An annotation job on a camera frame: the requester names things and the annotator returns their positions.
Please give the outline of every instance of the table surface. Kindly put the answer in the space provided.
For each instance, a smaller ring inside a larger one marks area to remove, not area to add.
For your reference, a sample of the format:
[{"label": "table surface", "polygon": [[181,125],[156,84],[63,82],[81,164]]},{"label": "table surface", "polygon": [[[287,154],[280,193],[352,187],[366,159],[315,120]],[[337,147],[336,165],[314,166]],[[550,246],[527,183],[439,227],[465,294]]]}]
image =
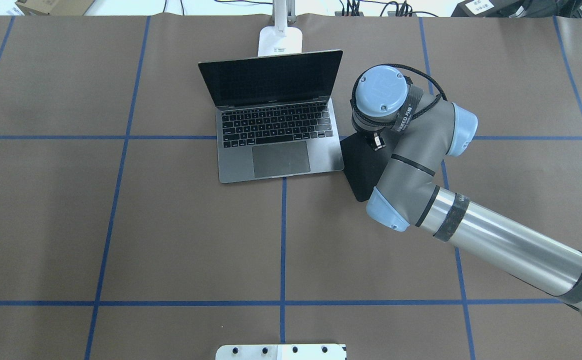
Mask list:
[{"label": "table surface", "polygon": [[[375,223],[341,171],[218,182],[197,63],[255,56],[270,20],[0,16],[0,359],[213,359],[279,342],[347,344],[351,359],[581,359],[577,312]],[[344,51],[341,135],[359,73],[423,69],[480,119],[436,182],[582,250],[582,20],[297,26],[304,51]]]}]

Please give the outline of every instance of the silver laptop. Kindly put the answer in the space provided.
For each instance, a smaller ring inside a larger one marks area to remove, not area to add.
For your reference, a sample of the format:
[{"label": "silver laptop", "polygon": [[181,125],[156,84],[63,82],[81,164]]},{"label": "silver laptop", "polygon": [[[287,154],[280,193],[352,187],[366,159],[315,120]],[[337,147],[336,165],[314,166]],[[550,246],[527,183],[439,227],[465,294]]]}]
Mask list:
[{"label": "silver laptop", "polygon": [[198,64],[215,104],[221,183],[341,171],[331,93],[341,50]]}]

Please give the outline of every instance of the cardboard box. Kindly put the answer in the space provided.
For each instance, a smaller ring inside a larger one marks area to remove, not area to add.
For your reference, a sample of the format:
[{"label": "cardboard box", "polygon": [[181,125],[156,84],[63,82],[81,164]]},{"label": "cardboard box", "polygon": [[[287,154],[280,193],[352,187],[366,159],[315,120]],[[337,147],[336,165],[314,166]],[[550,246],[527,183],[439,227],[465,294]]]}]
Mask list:
[{"label": "cardboard box", "polygon": [[17,0],[15,5],[25,15],[84,15],[95,0]]}]

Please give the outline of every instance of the white label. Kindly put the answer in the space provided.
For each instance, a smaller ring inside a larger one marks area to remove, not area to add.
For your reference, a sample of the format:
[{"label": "white label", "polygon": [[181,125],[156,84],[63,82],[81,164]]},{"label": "white label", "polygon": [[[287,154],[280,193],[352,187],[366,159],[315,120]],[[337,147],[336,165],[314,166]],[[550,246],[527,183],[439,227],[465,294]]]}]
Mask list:
[{"label": "white label", "polygon": [[478,15],[495,7],[489,0],[474,0],[467,2],[465,5],[474,15]]}]

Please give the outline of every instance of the white metal plate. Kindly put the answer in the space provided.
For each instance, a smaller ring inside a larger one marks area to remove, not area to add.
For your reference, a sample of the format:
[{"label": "white metal plate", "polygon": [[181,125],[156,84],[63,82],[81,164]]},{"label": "white metal plate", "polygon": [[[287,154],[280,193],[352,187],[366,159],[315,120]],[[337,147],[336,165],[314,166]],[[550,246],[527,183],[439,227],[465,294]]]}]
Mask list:
[{"label": "white metal plate", "polygon": [[345,344],[235,344],[220,346],[215,360],[346,360]]}]

